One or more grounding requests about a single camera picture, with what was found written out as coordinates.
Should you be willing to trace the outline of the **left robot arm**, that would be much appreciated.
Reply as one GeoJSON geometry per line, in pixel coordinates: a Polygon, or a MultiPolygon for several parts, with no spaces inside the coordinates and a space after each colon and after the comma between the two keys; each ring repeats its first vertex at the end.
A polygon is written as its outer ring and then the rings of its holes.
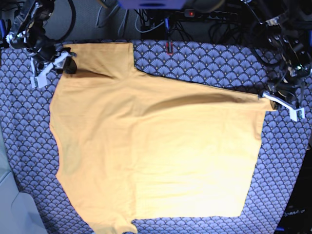
{"type": "Polygon", "coordinates": [[[295,114],[303,113],[304,78],[312,74],[312,2],[310,0],[245,0],[255,20],[248,41],[265,38],[280,59],[267,66],[279,67],[281,75],[262,92],[295,114]]]}

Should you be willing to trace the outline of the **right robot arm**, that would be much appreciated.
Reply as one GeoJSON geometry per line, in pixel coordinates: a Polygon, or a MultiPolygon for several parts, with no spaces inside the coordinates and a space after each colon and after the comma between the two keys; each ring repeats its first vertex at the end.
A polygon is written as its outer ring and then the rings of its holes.
{"type": "Polygon", "coordinates": [[[58,51],[56,44],[67,39],[76,23],[76,9],[73,1],[68,1],[71,9],[71,22],[66,33],[59,39],[50,39],[45,34],[43,23],[53,13],[53,0],[27,0],[20,13],[15,17],[10,31],[5,36],[8,45],[13,49],[25,49],[31,59],[34,76],[56,70],[74,74],[77,65],[73,60],[76,54],[70,48],[58,51]]]}

